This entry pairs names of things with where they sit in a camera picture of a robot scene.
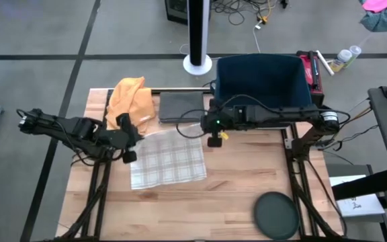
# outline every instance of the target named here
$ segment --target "red device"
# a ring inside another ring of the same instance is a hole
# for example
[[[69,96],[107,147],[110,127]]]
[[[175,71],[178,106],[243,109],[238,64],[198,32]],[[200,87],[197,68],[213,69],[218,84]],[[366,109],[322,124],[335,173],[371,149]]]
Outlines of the red device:
[[[304,71],[312,101],[316,106],[321,107],[325,95],[323,94],[322,79],[320,78],[317,52],[300,50],[296,53],[296,56],[300,57],[302,64],[304,64]]]

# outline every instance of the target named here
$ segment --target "pink cloth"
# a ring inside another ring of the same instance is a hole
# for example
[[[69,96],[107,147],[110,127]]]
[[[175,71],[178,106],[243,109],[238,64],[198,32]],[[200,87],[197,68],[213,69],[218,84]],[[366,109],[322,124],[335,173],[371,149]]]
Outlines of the pink cloth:
[[[367,11],[379,13],[387,8],[387,0],[367,0],[362,7]]]

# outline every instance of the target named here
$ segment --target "wooden table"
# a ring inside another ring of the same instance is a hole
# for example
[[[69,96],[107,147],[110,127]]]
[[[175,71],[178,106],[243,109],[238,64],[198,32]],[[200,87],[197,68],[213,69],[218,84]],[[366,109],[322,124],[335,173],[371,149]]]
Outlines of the wooden table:
[[[102,120],[107,92],[107,89],[90,90],[86,117]],[[159,96],[155,96],[154,100],[158,110]],[[161,126],[156,117],[147,132],[168,128],[174,127]],[[302,136],[310,125],[299,123],[297,128]],[[203,137],[207,178],[202,181],[134,191],[130,189],[130,166],[121,161],[114,162],[100,239],[268,239],[252,223],[252,207],[264,192],[279,191],[292,197],[281,131],[229,131],[227,134],[230,138],[221,148],[207,147],[206,137]],[[322,152],[311,151],[310,159],[332,196]],[[72,167],[56,235],[67,231],[85,207],[91,172],[92,167],[82,163]],[[339,217],[308,164],[306,172],[314,206],[341,234]],[[303,214],[306,231],[310,234],[304,206]],[[93,212],[89,232],[93,232],[94,221]]]

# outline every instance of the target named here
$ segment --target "yellow tag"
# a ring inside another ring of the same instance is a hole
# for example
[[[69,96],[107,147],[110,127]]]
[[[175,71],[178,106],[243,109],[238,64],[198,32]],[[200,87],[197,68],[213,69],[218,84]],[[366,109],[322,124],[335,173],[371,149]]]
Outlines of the yellow tag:
[[[224,140],[229,139],[229,136],[225,132],[221,132],[220,137],[222,137]]]

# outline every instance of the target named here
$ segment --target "navy storage bin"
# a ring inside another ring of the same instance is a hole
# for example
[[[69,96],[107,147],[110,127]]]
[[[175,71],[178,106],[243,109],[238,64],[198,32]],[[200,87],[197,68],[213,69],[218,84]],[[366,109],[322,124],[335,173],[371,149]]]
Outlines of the navy storage bin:
[[[246,54],[221,58],[214,97],[222,102],[237,94],[250,95],[269,108],[312,104],[300,58],[279,54]],[[238,97],[226,106],[257,104]]]

